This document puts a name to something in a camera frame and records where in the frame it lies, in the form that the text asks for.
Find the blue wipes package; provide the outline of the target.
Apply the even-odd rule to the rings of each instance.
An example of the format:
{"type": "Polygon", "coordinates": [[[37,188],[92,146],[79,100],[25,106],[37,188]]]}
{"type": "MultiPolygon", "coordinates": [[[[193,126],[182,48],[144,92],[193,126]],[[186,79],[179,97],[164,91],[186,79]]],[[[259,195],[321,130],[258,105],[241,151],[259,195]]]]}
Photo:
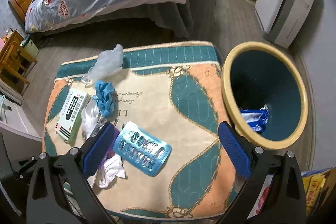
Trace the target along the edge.
{"type": "Polygon", "coordinates": [[[240,109],[240,114],[254,132],[262,134],[266,130],[269,118],[267,105],[259,110],[240,109]]]}

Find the teal yellow-rimmed trash bin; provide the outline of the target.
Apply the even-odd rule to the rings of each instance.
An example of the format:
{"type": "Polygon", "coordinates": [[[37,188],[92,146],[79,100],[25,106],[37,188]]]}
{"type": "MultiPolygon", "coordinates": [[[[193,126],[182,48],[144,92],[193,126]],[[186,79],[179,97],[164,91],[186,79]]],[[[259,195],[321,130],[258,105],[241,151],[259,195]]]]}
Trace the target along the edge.
{"type": "Polygon", "coordinates": [[[279,150],[303,133],[309,112],[307,91],[294,63],[277,48],[261,42],[234,47],[222,67],[221,89],[236,132],[251,143],[279,150]],[[265,131],[257,133],[240,111],[264,106],[268,121],[265,131]]]}

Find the white crumpled tissue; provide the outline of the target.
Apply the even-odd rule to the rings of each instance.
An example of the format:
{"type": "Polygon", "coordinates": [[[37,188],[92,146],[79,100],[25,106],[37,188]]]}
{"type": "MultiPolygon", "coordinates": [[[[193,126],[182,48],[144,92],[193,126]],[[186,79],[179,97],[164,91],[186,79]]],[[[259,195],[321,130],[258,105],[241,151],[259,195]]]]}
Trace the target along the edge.
{"type": "Polygon", "coordinates": [[[106,159],[97,172],[93,176],[88,177],[87,182],[91,188],[98,186],[100,189],[106,189],[116,178],[126,178],[122,158],[118,154],[106,159]]]}

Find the white tissue near box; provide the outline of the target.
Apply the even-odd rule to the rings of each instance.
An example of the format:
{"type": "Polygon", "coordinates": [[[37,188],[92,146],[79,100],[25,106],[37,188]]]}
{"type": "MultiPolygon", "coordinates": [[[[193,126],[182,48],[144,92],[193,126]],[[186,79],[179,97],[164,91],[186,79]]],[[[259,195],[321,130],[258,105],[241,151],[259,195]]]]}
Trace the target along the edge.
{"type": "Polygon", "coordinates": [[[81,126],[83,129],[83,138],[87,140],[94,132],[95,128],[102,126],[106,119],[101,116],[96,101],[91,99],[87,106],[81,112],[81,126]]]}

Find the green white medicine box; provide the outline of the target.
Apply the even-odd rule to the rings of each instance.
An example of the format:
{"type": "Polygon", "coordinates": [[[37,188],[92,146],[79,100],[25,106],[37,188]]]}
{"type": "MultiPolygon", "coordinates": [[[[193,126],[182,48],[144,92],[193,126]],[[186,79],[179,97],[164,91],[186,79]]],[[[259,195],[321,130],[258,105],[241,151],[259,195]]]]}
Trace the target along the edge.
{"type": "Polygon", "coordinates": [[[73,143],[81,125],[81,112],[90,96],[78,89],[70,88],[55,125],[56,133],[66,143],[73,143]]]}

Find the blue blister pack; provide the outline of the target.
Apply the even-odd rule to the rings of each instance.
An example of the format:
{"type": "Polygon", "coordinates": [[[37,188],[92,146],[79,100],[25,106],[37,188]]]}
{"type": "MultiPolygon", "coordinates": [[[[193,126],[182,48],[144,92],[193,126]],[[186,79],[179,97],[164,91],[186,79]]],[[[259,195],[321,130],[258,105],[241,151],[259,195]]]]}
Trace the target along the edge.
{"type": "Polygon", "coordinates": [[[116,138],[113,151],[148,176],[160,173],[171,153],[171,145],[129,121],[116,138]]]}

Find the blue crumpled glove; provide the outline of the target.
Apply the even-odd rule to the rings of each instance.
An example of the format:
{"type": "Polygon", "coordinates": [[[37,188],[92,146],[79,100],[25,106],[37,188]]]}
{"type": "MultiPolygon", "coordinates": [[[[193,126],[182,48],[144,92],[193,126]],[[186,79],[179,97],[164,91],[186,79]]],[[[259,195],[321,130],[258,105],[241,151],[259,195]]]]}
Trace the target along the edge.
{"type": "Polygon", "coordinates": [[[106,83],[102,80],[98,80],[94,85],[96,94],[93,99],[100,111],[100,114],[104,118],[110,118],[116,107],[116,99],[114,97],[115,88],[111,83],[106,83]]]}

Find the colourful cardboard box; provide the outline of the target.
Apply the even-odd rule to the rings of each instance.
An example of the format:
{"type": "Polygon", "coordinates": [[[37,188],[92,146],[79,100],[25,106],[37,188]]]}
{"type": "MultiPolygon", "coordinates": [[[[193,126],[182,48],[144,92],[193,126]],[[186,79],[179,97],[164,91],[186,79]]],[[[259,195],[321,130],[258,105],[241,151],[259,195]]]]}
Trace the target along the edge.
{"type": "MultiPolygon", "coordinates": [[[[306,200],[306,216],[309,219],[327,200],[335,187],[335,167],[301,172],[306,200]]],[[[268,174],[261,192],[248,218],[258,215],[270,190],[273,176],[268,174]]]]}

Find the patterned teal orange rug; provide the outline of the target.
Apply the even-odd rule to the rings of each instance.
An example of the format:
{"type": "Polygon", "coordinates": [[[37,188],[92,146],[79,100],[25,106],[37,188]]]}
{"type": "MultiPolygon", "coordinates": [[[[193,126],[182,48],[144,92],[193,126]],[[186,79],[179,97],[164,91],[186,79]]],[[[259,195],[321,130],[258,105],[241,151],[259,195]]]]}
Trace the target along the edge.
{"type": "Polygon", "coordinates": [[[190,41],[125,49],[123,69],[109,78],[116,89],[111,122],[133,122],[171,145],[157,176],[124,162],[126,177],[95,186],[113,215],[163,221],[222,215],[236,196],[235,169],[218,139],[228,120],[221,66],[213,44],[190,41]]]}

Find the clear plastic bag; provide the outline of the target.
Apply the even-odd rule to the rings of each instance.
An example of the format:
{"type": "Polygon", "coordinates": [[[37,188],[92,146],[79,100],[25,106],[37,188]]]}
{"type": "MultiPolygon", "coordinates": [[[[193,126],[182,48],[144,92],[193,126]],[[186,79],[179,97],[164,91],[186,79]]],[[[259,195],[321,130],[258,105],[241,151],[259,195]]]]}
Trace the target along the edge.
{"type": "Polygon", "coordinates": [[[94,85],[97,81],[103,80],[122,70],[123,47],[117,44],[113,50],[105,50],[99,53],[94,66],[89,68],[82,78],[82,83],[94,85]]]}

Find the wooden stool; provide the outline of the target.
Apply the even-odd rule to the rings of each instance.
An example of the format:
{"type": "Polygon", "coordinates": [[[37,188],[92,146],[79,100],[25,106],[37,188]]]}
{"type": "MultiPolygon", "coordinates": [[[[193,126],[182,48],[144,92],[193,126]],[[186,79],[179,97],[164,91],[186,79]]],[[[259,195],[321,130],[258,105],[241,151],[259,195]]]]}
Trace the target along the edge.
{"type": "Polygon", "coordinates": [[[38,62],[21,46],[22,41],[23,36],[13,30],[1,49],[1,80],[20,95],[30,84],[26,78],[30,67],[38,62]]]}

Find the green small bin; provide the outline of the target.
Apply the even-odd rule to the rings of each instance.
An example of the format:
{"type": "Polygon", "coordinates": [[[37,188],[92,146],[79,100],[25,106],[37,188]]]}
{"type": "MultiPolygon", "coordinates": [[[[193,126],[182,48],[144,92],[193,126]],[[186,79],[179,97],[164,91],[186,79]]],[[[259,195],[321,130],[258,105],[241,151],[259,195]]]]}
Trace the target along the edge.
{"type": "Polygon", "coordinates": [[[25,51],[30,54],[32,57],[37,57],[39,53],[39,49],[31,39],[30,35],[26,35],[26,37],[21,42],[21,47],[25,49],[25,51]]]}

